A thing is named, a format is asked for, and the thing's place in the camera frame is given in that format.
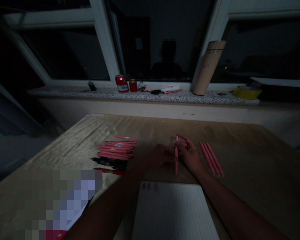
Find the yellow tape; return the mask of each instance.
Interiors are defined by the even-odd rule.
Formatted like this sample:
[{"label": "yellow tape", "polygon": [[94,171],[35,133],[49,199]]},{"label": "yellow tape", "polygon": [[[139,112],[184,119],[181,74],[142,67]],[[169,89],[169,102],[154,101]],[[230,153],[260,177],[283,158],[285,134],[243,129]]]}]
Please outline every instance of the yellow tape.
[{"label": "yellow tape", "polygon": [[261,92],[262,90],[260,89],[253,89],[249,86],[239,86],[234,90],[233,95],[246,100],[254,100],[257,99]]}]

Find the forearm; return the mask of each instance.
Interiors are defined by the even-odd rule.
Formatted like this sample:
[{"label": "forearm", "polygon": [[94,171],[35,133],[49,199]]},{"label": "forearm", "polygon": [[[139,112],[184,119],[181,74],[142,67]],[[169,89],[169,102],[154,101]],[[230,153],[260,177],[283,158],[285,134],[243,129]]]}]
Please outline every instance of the forearm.
[{"label": "forearm", "polygon": [[64,239],[113,239],[145,172],[143,165],[134,166],[89,207]]},{"label": "forearm", "polygon": [[233,239],[286,239],[203,167],[196,171],[195,176]]}]

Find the hand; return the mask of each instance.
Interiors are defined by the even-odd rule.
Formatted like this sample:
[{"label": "hand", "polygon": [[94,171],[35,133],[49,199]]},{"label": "hand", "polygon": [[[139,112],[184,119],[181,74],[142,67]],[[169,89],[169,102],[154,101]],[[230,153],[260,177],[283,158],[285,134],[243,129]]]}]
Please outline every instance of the hand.
[{"label": "hand", "polygon": [[160,167],[166,162],[176,162],[178,159],[174,156],[174,150],[168,148],[162,144],[157,144],[145,159],[142,161],[142,164],[147,169]]},{"label": "hand", "polygon": [[197,145],[195,145],[192,140],[186,135],[177,134],[177,136],[185,140],[185,142],[180,141],[177,144],[177,148],[182,153],[183,160],[189,170],[193,174],[198,171],[204,170],[203,164],[200,160],[200,154]]}]

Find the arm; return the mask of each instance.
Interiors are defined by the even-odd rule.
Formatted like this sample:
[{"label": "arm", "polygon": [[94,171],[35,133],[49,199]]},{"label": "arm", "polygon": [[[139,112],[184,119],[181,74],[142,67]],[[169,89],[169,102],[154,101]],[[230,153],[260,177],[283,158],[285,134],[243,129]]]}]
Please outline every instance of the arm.
[{"label": "arm", "polygon": [[186,142],[180,142],[177,148],[182,153],[189,170],[205,190],[233,239],[287,239],[278,229],[204,169],[200,161],[199,149],[189,137],[181,134],[177,136],[186,140]]},{"label": "arm", "polygon": [[144,174],[165,162],[175,162],[174,151],[161,144],[109,187],[64,236],[68,239],[113,239]]}]

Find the window sill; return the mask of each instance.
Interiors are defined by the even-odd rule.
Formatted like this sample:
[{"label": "window sill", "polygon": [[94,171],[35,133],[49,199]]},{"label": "window sill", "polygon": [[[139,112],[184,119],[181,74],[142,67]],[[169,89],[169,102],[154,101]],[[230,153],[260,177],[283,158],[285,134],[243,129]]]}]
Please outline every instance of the window sill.
[{"label": "window sill", "polygon": [[153,95],[148,92],[119,93],[115,88],[98,88],[90,91],[87,87],[61,87],[45,86],[29,90],[28,93],[37,97],[62,97],[62,98],[84,98],[102,100],[124,100],[124,101],[147,101],[147,102],[176,102],[196,104],[218,104],[257,106],[260,100],[244,100],[233,96],[229,92],[207,91],[204,96],[198,96],[190,91],[181,91],[170,94]]}]

